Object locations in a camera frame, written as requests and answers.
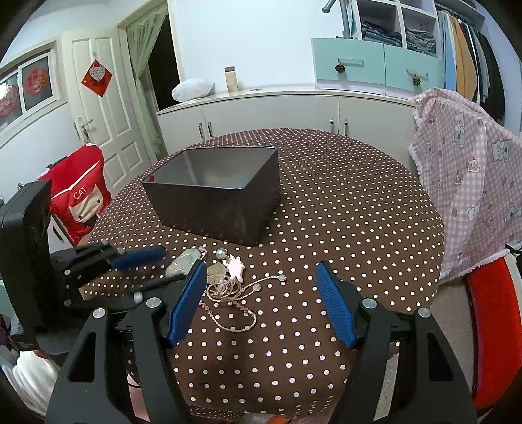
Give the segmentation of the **jade pendant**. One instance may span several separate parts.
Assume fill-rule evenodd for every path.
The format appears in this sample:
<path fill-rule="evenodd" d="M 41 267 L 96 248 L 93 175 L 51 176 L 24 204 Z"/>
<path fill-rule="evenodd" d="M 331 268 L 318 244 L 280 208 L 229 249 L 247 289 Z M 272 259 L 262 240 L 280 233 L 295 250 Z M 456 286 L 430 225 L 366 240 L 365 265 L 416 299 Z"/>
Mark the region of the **jade pendant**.
<path fill-rule="evenodd" d="M 198 260 L 203 260 L 207 251 L 204 247 L 193 247 L 186 249 L 180 256 L 175 258 L 166 268 L 166 277 L 186 276 Z"/>

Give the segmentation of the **pink plush charm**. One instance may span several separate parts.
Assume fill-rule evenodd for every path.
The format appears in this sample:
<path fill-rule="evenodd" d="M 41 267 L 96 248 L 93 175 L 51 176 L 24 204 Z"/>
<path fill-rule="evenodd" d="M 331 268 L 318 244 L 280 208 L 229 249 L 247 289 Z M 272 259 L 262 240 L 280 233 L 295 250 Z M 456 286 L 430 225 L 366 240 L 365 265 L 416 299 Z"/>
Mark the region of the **pink plush charm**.
<path fill-rule="evenodd" d="M 230 255 L 224 260 L 229 277 L 237 283 L 243 283 L 244 263 L 240 256 Z"/>

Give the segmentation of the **red cat chair cover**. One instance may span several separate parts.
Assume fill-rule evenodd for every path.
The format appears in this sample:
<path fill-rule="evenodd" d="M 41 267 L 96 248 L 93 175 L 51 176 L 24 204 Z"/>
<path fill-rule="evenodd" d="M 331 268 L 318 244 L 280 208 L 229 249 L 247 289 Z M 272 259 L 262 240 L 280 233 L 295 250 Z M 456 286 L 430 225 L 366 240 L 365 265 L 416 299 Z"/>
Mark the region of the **red cat chair cover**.
<path fill-rule="evenodd" d="M 56 162 L 39 181 L 51 181 L 51 213 L 77 246 L 112 200 L 104 174 L 103 152 L 87 143 Z"/>

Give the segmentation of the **red chair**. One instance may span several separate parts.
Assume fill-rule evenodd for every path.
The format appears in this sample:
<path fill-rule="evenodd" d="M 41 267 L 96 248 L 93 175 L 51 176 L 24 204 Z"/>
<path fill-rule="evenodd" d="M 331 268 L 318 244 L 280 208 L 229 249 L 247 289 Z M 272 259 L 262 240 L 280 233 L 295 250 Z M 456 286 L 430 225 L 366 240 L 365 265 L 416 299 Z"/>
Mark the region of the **red chair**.
<path fill-rule="evenodd" d="M 466 277 L 474 336 L 474 407 L 493 407 L 521 368 L 521 313 L 508 263 L 500 258 Z"/>

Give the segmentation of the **white pearl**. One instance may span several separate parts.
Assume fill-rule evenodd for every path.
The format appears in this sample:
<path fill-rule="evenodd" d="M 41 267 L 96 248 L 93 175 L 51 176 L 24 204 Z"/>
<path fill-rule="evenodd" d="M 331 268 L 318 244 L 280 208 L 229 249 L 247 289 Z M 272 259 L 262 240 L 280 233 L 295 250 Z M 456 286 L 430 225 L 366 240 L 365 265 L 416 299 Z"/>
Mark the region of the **white pearl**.
<path fill-rule="evenodd" d="M 226 256 L 227 256 L 227 250 L 226 248 L 218 248 L 216 251 L 215 251 L 215 255 L 216 255 L 216 258 L 220 261 L 226 259 Z"/>

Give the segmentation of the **white panel door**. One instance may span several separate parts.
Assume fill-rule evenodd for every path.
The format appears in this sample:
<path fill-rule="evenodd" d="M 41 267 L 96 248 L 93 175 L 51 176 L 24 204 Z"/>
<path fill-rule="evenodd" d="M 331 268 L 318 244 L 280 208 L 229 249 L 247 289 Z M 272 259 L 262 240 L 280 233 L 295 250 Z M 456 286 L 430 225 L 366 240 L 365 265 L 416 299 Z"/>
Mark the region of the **white panel door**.
<path fill-rule="evenodd" d="M 134 110 L 128 54 L 115 26 L 66 31 L 61 45 L 67 99 L 78 135 L 102 150 L 106 185 L 117 195 L 153 162 Z M 104 96 L 81 84 L 94 59 L 112 73 Z"/>

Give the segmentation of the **red door ornament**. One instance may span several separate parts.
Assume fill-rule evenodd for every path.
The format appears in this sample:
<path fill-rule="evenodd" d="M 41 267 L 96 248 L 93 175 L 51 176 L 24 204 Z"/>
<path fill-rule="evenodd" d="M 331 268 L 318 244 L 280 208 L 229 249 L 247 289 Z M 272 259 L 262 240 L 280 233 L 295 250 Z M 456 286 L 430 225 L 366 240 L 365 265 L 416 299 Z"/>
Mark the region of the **red door ornament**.
<path fill-rule="evenodd" d="M 96 95 L 104 96 L 111 80 L 112 73 L 97 59 L 94 59 L 82 78 L 81 84 Z"/>

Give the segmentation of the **window with red decorations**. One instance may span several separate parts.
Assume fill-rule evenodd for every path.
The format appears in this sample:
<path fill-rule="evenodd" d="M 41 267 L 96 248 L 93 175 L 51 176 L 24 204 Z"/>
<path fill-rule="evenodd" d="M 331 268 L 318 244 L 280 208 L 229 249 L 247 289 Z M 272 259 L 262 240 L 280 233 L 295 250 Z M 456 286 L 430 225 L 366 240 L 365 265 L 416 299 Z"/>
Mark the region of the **window with red decorations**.
<path fill-rule="evenodd" d="M 66 103 L 58 38 L 36 44 L 1 66 L 1 144 Z"/>

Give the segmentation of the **white pillow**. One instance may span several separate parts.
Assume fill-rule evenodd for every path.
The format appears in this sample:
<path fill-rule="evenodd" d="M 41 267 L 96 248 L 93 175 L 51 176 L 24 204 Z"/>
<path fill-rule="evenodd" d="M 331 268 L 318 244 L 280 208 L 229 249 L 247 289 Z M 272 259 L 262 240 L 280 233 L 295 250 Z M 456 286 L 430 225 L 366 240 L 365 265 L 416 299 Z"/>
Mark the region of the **white pillow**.
<path fill-rule="evenodd" d="M 214 90 L 214 83 L 204 79 L 188 79 L 172 90 L 172 98 L 177 102 L 191 101 L 207 96 Z"/>

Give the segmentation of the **beige bottle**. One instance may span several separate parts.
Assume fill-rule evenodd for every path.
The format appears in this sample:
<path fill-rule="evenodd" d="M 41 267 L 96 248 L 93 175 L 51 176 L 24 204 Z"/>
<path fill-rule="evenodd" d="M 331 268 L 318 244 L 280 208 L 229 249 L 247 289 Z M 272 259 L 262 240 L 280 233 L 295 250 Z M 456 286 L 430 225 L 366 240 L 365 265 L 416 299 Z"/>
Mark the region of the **beige bottle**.
<path fill-rule="evenodd" d="M 239 91 L 238 80 L 234 66 L 225 68 L 226 87 L 229 93 L 237 93 Z"/>

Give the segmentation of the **pink checkered cloth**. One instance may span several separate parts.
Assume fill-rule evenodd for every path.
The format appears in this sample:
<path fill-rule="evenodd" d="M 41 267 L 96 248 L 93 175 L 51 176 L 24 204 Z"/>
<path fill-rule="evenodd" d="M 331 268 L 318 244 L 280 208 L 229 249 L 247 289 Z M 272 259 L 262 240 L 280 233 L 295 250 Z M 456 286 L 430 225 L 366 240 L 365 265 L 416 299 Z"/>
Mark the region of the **pink checkered cloth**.
<path fill-rule="evenodd" d="M 455 91 L 432 88 L 411 101 L 409 152 L 443 221 L 447 282 L 521 247 L 521 136 Z"/>

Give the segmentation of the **green curtain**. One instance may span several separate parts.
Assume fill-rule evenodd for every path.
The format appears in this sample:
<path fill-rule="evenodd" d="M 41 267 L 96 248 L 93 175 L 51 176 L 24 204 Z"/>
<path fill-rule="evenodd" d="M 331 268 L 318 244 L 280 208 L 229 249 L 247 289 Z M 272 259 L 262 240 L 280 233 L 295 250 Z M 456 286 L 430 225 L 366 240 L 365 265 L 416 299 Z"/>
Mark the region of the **green curtain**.
<path fill-rule="evenodd" d="M 164 157 L 164 142 L 158 130 L 158 104 L 149 70 L 149 59 L 167 15 L 167 5 L 162 3 L 139 16 L 126 29 L 139 111 L 148 146 L 157 159 Z"/>

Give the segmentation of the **teal drawer unit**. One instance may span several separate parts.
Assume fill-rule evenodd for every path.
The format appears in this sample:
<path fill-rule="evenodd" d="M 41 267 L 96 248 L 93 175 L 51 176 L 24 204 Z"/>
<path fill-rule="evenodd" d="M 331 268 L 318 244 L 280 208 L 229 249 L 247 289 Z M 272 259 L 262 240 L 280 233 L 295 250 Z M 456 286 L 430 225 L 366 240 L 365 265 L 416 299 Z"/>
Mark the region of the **teal drawer unit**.
<path fill-rule="evenodd" d="M 444 87 L 441 59 L 373 41 L 313 39 L 316 88 L 407 98 Z"/>

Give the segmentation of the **hanging clothes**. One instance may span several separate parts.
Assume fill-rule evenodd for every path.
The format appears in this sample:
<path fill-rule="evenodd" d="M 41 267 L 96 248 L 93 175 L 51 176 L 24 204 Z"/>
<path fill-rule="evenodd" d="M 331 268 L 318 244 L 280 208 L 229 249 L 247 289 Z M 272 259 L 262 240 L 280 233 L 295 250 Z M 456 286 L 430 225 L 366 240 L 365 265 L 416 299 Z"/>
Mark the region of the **hanging clothes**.
<path fill-rule="evenodd" d="M 481 106 L 502 124 L 505 93 L 499 64 L 491 44 L 464 17 L 436 4 L 443 35 L 444 86 Z"/>

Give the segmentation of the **white cubby shelf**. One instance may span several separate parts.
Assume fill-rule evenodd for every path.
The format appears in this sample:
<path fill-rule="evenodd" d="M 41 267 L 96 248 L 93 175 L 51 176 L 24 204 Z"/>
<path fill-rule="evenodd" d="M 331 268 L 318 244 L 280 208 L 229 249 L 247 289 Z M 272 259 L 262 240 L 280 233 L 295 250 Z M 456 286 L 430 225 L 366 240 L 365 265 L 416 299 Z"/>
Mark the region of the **white cubby shelf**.
<path fill-rule="evenodd" d="M 434 1 L 346 1 L 348 37 L 441 58 L 441 29 Z"/>

